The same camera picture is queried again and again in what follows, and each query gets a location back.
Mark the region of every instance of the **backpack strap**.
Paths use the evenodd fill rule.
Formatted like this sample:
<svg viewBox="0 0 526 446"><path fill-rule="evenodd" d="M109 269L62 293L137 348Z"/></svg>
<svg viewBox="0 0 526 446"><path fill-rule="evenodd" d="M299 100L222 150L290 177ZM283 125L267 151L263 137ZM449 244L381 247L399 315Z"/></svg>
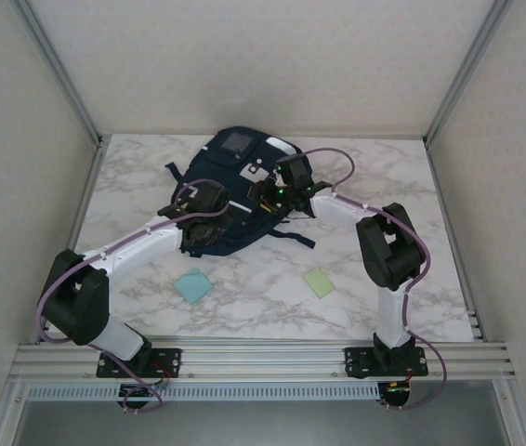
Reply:
<svg viewBox="0 0 526 446"><path fill-rule="evenodd" d="M172 176L178 183L182 183L182 175L180 174L180 171L178 170L178 167L176 164L169 163L165 165L164 167L170 171L170 173L172 174Z"/></svg>
<svg viewBox="0 0 526 446"><path fill-rule="evenodd" d="M182 245L180 246L180 252L182 254L189 253L189 257L195 257L195 258L201 258L201 256L203 255L201 253L193 253L187 248L183 247Z"/></svg>
<svg viewBox="0 0 526 446"><path fill-rule="evenodd" d="M270 230L268 235L275 237L276 239L292 239L296 240L299 243L304 244L308 248L312 249L315 247L316 242L311 239L308 239L304 235L296 234L295 232L280 232L278 230Z"/></svg>

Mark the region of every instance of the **white wall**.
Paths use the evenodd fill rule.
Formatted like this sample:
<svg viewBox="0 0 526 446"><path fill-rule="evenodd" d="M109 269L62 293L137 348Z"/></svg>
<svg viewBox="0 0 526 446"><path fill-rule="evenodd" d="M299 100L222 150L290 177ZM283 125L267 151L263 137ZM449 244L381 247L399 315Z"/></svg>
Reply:
<svg viewBox="0 0 526 446"><path fill-rule="evenodd" d="M62 249L91 146L8 1L0 0L0 391Z"/></svg>
<svg viewBox="0 0 526 446"><path fill-rule="evenodd" d="M33 0L103 134L421 136L492 0Z"/></svg>
<svg viewBox="0 0 526 446"><path fill-rule="evenodd" d="M515 1L433 156L471 284L526 397L526 1Z"/></svg>

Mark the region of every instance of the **gray floor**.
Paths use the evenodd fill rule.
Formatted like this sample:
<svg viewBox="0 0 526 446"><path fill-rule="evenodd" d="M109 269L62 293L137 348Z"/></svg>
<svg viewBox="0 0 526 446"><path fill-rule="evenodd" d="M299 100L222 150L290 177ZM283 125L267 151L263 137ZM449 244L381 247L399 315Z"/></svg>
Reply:
<svg viewBox="0 0 526 446"><path fill-rule="evenodd" d="M434 390L417 383L416 398ZM115 403L28 403L18 446L506 445L489 383L451 383L410 412L374 401L169 403L123 414Z"/></svg>

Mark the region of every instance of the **light blue pad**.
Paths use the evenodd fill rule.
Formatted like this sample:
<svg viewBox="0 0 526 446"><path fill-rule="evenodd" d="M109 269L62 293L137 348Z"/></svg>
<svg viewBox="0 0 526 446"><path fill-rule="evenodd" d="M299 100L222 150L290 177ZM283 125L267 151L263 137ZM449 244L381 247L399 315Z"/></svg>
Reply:
<svg viewBox="0 0 526 446"><path fill-rule="evenodd" d="M174 287L191 305L195 305L214 285L197 268L191 269L174 283Z"/></svg>

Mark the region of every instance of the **marble surface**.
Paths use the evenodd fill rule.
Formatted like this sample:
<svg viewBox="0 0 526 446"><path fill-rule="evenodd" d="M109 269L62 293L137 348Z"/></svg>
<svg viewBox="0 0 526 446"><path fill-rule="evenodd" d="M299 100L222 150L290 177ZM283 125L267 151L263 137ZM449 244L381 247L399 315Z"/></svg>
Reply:
<svg viewBox="0 0 526 446"><path fill-rule="evenodd" d="M77 252L101 246L143 225L169 204L175 180L208 136L114 135L82 228ZM357 170L340 189L375 206L405 206L434 263L411 293L409 319L434 341L472 340L437 196L421 141L288 138L303 150L337 147ZM310 156L316 179L336 180L348 162L334 153ZM111 313L145 335L288 339L371 339L377 325L376 288L364 272L353 231L294 219L293 230L317 242L314 250L270 236L227 257L162 256L111 291ZM320 267L335 291L319 299L302 275ZM173 282L200 269L214 289L194 306Z"/></svg>

